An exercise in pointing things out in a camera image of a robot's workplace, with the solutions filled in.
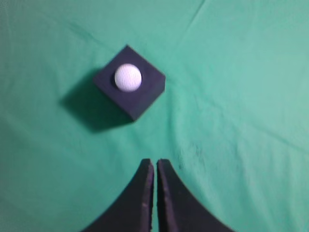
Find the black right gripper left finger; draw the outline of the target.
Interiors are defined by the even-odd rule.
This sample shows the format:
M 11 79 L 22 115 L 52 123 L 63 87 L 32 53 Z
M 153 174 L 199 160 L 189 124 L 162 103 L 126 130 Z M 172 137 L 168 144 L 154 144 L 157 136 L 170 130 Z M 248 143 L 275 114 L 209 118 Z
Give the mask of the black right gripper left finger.
M 150 232 L 154 198 L 154 166 L 142 159 L 133 178 L 111 206 L 84 232 Z

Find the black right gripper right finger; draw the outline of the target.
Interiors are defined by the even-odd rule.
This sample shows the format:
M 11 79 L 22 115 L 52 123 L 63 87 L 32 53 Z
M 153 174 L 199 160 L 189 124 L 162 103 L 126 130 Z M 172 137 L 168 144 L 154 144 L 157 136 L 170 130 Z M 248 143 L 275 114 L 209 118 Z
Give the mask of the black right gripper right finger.
M 168 159 L 157 162 L 157 210 L 160 232 L 231 232 L 189 191 Z

